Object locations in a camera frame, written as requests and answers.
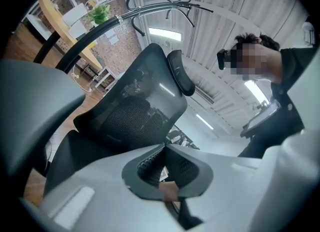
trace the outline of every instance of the wooden floor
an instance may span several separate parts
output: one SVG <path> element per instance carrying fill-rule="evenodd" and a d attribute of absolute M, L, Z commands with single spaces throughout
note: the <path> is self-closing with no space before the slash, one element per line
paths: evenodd
<path fill-rule="evenodd" d="M 42 44 L 29 32 L 29 30 L 20 24 L 14 35 L 11 36 L 6 47 L 3 59 L 21 60 L 32 62 L 40 50 Z M 43 61 L 43 65 L 54 68 L 62 58 L 62 54 L 53 48 Z M 92 92 L 85 92 L 86 97 L 83 104 L 78 107 L 56 130 L 50 139 L 52 146 L 51 159 L 55 154 L 59 144 L 70 130 L 75 130 L 73 119 L 94 107 L 102 97 L 102 88 L 96 89 L 86 74 L 81 75 L 77 82 L 85 89 L 92 88 Z M 24 191 L 24 198 L 38 206 L 42 202 L 43 191 L 46 178 L 32 170 Z"/>

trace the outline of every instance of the mesh chair back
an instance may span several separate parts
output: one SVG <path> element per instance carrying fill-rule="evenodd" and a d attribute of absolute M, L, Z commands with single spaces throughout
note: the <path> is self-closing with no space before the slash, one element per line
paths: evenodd
<path fill-rule="evenodd" d="M 162 143 L 187 100 L 162 48 L 152 43 L 110 92 L 74 119 L 79 133 L 108 148 L 130 151 Z"/>

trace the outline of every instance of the man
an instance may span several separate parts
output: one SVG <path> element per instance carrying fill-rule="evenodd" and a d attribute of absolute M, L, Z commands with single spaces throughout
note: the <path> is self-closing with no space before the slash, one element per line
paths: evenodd
<path fill-rule="evenodd" d="M 287 91 L 300 77 L 312 60 L 316 48 L 280 49 L 271 37 L 246 33 L 235 37 L 231 50 L 217 53 L 221 70 L 230 67 L 232 74 L 243 80 L 271 81 L 272 95 L 281 109 L 274 114 L 272 124 L 253 136 L 239 157 L 262 158 L 266 149 L 280 145 L 287 137 L 304 128 L 300 116 Z"/>

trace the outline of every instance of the green plant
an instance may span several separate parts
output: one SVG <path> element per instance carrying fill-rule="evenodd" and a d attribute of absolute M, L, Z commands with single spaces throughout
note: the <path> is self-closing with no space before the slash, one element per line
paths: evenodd
<path fill-rule="evenodd" d="M 88 18 L 90 21 L 100 25 L 108 20 L 110 5 L 100 5 L 94 10 L 88 12 Z"/>

